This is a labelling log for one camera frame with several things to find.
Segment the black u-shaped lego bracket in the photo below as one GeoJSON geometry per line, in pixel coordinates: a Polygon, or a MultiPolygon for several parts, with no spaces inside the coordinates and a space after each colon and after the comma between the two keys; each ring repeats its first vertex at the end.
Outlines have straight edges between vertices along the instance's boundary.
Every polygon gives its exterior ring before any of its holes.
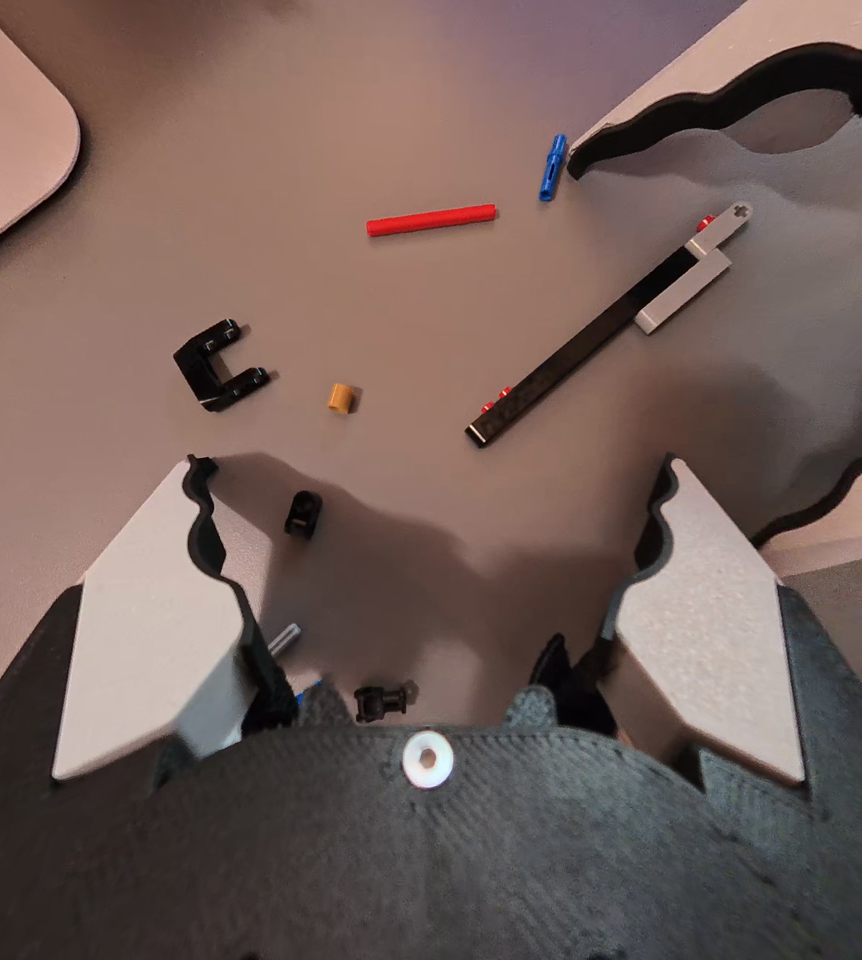
{"type": "Polygon", "coordinates": [[[262,366],[252,366],[227,380],[219,377],[213,360],[241,336],[237,322],[225,318],[192,337],[173,354],[198,404],[207,412],[224,412],[271,382],[270,372],[262,366]]]}

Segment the black lego pin connector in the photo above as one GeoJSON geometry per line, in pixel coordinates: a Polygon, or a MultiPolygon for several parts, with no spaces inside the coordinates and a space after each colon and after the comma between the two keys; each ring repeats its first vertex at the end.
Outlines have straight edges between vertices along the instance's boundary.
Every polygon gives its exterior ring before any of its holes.
{"type": "Polygon", "coordinates": [[[365,685],[354,691],[356,722],[371,724],[389,714],[406,714],[417,696],[417,687],[407,681],[395,687],[365,685]]]}

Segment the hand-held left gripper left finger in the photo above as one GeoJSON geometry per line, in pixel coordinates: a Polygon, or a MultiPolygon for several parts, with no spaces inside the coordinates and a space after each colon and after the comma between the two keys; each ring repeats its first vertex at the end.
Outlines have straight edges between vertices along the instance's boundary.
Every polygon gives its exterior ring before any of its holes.
{"type": "Polygon", "coordinates": [[[84,574],[55,780],[169,738],[200,760],[296,722],[245,590],[222,572],[217,470],[180,462],[84,574]]]}

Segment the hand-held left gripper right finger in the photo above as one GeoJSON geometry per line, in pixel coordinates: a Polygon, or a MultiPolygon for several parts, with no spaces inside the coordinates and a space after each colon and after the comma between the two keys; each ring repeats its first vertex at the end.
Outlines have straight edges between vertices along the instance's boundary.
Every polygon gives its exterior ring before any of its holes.
{"type": "Polygon", "coordinates": [[[661,762],[704,747],[802,785],[778,580],[673,454],[658,471],[634,562],[578,664],[618,730],[661,762]]]}

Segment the black round lego connector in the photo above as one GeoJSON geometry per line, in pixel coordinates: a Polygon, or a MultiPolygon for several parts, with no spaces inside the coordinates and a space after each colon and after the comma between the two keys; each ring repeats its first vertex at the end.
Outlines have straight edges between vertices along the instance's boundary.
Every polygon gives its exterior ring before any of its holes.
{"type": "Polygon", "coordinates": [[[298,491],[293,497],[284,523],[285,534],[309,541],[316,532],[322,508],[323,499],[320,493],[310,489],[298,491]]]}

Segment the red lego axle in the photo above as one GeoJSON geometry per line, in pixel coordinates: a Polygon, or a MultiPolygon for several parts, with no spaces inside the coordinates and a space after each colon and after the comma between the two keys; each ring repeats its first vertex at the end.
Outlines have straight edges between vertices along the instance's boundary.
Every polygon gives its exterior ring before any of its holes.
{"type": "Polygon", "coordinates": [[[494,203],[440,209],[368,220],[366,235],[370,238],[414,234],[493,222],[497,218],[494,203]]]}

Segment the black lego beam assembly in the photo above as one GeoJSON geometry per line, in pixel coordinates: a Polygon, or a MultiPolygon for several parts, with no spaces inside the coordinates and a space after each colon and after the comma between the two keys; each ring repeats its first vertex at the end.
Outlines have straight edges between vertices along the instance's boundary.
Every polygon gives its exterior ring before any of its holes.
{"type": "Polygon", "coordinates": [[[687,306],[730,266],[722,246],[751,219],[753,206],[737,201],[705,219],[700,229],[614,303],[485,406],[464,433],[478,449],[494,442],[562,384],[616,334],[636,326],[651,335],[687,306]]]}

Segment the blue lego pin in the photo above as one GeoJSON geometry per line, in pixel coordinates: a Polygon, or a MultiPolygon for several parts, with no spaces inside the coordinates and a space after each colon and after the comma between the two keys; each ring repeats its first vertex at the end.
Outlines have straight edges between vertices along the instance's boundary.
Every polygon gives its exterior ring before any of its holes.
{"type": "Polygon", "coordinates": [[[542,181],[538,191],[538,199],[542,203],[549,203],[555,198],[561,171],[566,167],[567,155],[567,136],[564,133],[558,133],[554,137],[551,148],[547,154],[542,181]]]}

